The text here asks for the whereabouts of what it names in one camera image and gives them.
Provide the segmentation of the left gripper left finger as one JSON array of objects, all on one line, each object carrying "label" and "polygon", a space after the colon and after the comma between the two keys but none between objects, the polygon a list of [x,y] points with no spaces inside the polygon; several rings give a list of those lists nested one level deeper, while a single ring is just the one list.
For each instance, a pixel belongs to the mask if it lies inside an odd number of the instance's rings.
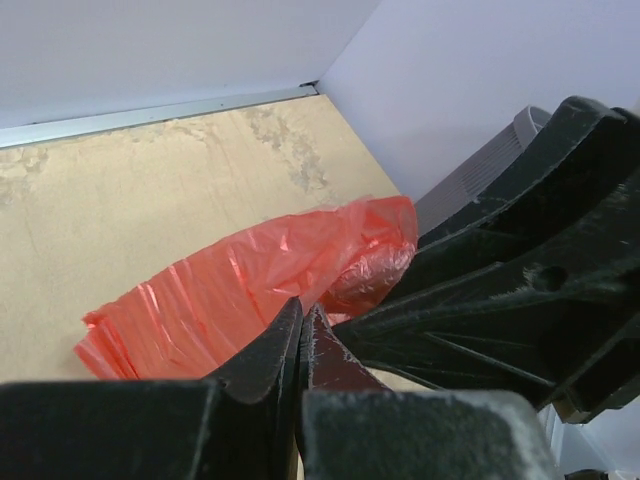
[{"label": "left gripper left finger", "polygon": [[5,479],[292,479],[303,311],[197,380],[1,387]]}]

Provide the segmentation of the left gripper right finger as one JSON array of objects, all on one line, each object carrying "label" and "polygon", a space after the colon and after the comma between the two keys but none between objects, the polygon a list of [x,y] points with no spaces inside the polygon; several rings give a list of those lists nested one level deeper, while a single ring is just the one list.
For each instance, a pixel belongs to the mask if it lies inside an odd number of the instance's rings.
[{"label": "left gripper right finger", "polygon": [[557,479],[536,412],[508,391],[394,391],[306,319],[297,440],[308,479]]}]

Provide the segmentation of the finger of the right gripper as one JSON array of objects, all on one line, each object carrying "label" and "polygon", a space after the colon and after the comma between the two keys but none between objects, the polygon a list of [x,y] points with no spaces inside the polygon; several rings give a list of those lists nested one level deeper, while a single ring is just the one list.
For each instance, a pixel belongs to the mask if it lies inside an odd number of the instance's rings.
[{"label": "finger of the right gripper", "polygon": [[562,402],[586,423],[639,394],[639,178],[506,263],[338,325],[365,365],[432,389]]},{"label": "finger of the right gripper", "polygon": [[419,238],[390,300],[528,252],[589,213],[638,165],[638,115],[565,99],[474,201]]}]

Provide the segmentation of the red plastic trash bag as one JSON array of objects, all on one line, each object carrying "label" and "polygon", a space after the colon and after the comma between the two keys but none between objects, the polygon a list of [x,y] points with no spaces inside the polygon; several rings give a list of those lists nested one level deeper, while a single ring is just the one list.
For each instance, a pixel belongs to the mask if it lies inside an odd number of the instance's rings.
[{"label": "red plastic trash bag", "polygon": [[85,316],[75,346],[103,380],[195,379],[261,335],[290,298],[331,324],[379,305],[417,247],[405,196],[286,215],[181,259]]}]

